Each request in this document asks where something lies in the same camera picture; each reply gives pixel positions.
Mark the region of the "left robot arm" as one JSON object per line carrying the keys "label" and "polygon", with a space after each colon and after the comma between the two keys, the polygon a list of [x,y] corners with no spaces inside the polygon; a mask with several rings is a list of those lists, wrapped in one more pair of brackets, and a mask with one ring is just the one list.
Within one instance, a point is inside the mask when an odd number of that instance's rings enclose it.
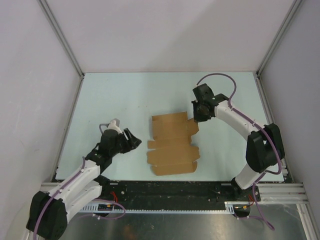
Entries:
{"label": "left robot arm", "polygon": [[26,228],[33,239],[58,240],[71,219],[95,199],[105,200],[111,188],[102,173],[118,154],[135,150],[142,141],[129,129],[106,129],[100,141],[82,158],[79,168],[48,192],[38,191],[32,198]]}

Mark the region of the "brown cardboard box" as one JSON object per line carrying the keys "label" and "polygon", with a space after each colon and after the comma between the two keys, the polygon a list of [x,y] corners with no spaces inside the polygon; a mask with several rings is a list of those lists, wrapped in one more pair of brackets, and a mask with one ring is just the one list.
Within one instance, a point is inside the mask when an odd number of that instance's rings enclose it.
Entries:
{"label": "brown cardboard box", "polygon": [[194,173],[198,167],[199,147],[192,136],[199,132],[198,123],[186,111],[153,115],[152,140],[147,142],[147,163],[156,176]]}

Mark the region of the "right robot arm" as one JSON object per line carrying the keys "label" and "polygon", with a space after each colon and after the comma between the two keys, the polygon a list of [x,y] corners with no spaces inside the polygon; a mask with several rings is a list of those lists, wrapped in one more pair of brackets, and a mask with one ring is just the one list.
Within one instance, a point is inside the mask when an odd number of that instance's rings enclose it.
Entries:
{"label": "right robot arm", "polygon": [[279,174],[281,160],[285,157],[284,145],[279,127],[271,123],[260,125],[232,106],[224,94],[215,95],[207,84],[196,86],[193,90],[193,119],[197,123],[217,118],[246,140],[246,164],[241,172],[231,180],[230,194],[242,201],[254,190],[253,184],[266,173]]}

